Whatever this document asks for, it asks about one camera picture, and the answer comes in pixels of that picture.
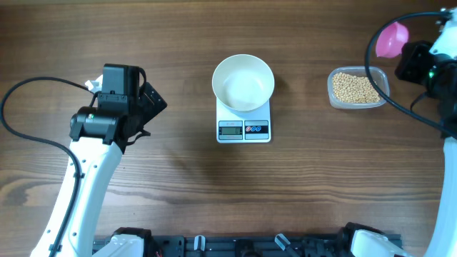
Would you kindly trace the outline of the clear plastic container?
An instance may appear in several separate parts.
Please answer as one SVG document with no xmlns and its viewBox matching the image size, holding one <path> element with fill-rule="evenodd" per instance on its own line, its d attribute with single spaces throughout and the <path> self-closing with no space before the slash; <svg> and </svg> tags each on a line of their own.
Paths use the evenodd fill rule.
<svg viewBox="0 0 457 257">
<path fill-rule="evenodd" d="M 372 109 L 386 101 L 372 87 L 363 66 L 346 66 L 328 76 L 329 102 L 335 109 Z"/>
</svg>

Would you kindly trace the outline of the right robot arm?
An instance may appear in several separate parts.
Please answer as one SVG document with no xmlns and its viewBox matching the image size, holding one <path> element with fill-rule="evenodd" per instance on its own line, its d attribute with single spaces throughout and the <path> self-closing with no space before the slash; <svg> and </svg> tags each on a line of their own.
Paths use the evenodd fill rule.
<svg viewBox="0 0 457 257">
<path fill-rule="evenodd" d="M 417 41 L 405 44 L 395 75 L 403 81 L 421 84 L 425 97 L 439 100 L 440 125 L 456 131 L 456 60 L 447 54 L 432 54 L 432 43 Z M 436 225 L 426 256 L 456 255 L 456 138 L 447 132 L 444 139 L 444 178 Z"/>
</svg>

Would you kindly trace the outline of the pink plastic scoop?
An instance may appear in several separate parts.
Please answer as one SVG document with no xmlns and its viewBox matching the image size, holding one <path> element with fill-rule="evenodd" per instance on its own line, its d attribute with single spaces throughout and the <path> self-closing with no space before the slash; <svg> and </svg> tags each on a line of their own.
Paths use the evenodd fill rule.
<svg viewBox="0 0 457 257">
<path fill-rule="evenodd" d="M 377 39 L 375 48 L 377 57 L 387 59 L 397 57 L 408 40 L 409 31 L 406 26 L 398 22 L 390 24 Z"/>
</svg>

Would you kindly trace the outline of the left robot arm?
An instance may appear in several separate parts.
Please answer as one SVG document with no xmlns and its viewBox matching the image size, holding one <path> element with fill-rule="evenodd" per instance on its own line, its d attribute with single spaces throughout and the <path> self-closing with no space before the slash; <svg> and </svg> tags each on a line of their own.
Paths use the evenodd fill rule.
<svg viewBox="0 0 457 257">
<path fill-rule="evenodd" d="M 70 157 L 33 256 L 91 256 L 106 190 L 126 147 L 167 107 L 138 66 L 105 64 L 96 98 L 71 118 Z"/>
</svg>

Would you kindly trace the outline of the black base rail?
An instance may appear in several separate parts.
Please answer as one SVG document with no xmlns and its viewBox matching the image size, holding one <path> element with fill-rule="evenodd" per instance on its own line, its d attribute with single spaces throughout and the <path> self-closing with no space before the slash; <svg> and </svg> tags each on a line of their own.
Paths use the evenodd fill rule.
<svg viewBox="0 0 457 257">
<path fill-rule="evenodd" d="M 289 236 L 291 248 L 299 256 L 347 256 L 345 250 L 337 249 L 336 234 L 310 234 L 307 236 Z M 274 237 L 207 237 L 203 250 L 194 248 L 193 237 L 155 236 L 154 241 L 160 248 L 159 256 L 243 256 L 250 251 L 260 256 L 288 256 L 274 242 Z"/>
</svg>

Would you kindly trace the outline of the white bowl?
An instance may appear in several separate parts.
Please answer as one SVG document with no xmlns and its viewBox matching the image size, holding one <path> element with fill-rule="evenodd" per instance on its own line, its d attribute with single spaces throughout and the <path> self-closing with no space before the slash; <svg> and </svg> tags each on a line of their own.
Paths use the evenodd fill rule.
<svg viewBox="0 0 457 257">
<path fill-rule="evenodd" d="M 231 111 L 250 112 L 269 101 L 275 78 L 268 64 L 259 57 L 236 54 L 215 68 L 211 85 L 223 106 Z"/>
</svg>

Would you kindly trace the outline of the white digital kitchen scale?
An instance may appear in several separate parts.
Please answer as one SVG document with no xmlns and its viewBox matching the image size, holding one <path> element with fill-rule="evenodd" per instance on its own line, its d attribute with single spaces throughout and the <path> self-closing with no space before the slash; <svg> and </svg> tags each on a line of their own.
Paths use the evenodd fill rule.
<svg viewBox="0 0 457 257">
<path fill-rule="evenodd" d="M 270 102 L 254 111 L 232 111 L 216 101 L 216 140 L 219 143 L 268 143 L 271 135 Z"/>
</svg>

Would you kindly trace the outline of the pile of soybeans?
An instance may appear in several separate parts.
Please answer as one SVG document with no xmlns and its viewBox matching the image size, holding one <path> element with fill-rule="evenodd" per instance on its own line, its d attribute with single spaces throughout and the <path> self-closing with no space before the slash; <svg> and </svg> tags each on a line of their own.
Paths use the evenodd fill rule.
<svg viewBox="0 0 457 257">
<path fill-rule="evenodd" d="M 350 104 L 371 104 L 381 100 L 365 76 L 337 73 L 332 78 L 333 92 L 339 101 Z"/>
</svg>

